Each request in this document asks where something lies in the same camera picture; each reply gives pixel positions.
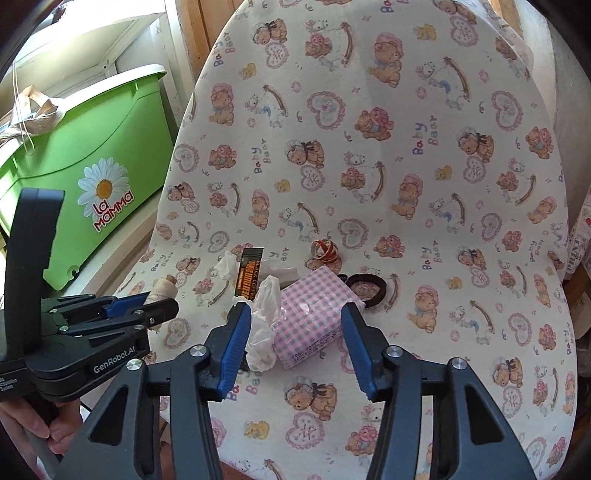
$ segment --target green plastic bin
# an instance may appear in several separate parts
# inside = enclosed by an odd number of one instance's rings
[[[24,187],[61,189],[66,198],[45,280],[61,290],[117,226],[164,185],[173,150],[159,65],[130,70],[65,99],[65,117],[34,137],[0,148],[0,224],[10,232]]]

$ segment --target baby bear print fabric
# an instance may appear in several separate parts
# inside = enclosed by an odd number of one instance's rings
[[[465,357],[536,475],[551,477],[576,409],[566,195],[514,39],[477,0],[242,4],[197,82],[151,245],[121,288],[177,278],[179,317],[151,332],[150,361],[225,322],[233,285],[214,269],[225,250],[264,247],[303,276],[321,266],[311,242],[330,238],[334,272],[388,283],[366,321],[420,358]],[[261,480],[364,478],[382,414],[342,339],[293,369],[241,373],[210,409],[221,459]],[[423,412],[424,480],[428,398]]]

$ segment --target crumpled tissue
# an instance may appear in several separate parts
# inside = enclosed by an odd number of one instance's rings
[[[238,277],[236,255],[226,251],[216,265],[220,278],[235,282]],[[261,261],[258,277],[258,290],[255,300],[242,296],[232,297],[232,305],[243,301],[251,308],[251,332],[246,343],[246,363],[254,372],[264,372],[273,368],[277,355],[273,350],[275,330],[273,324],[281,312],[280,282],[298,280],[297,268],[286,267],[276,259]]]

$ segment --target metal bolt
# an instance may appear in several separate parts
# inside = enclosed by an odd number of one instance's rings
[[[403,350],[397,345],[390,345],[386,348],[386,355],[393,358],[399,358],[402,356]]]
[[[142,366],[142,361],[139,358],[132,358],[129,362],[127,362],[127,364],[125,365],[125,368],[127,368],[127,370],[131,370],[132,372],[135,370],[139,370]]]
[[[207,347],[205,345],[195,345],[191,347],[191,356],[203,356],[207,353]]]
[[[452,358],[452,367],[458,370],[465,370],[468,366],[468,362],[466,362],[463,358],[459,358],[458,356]]]

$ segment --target pink checkered package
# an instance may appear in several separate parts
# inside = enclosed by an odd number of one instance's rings
[[[285,368],[292,368],[343,334],[340,310],[363,301],[326,266],[281,290],[281,314],[273,348]]]

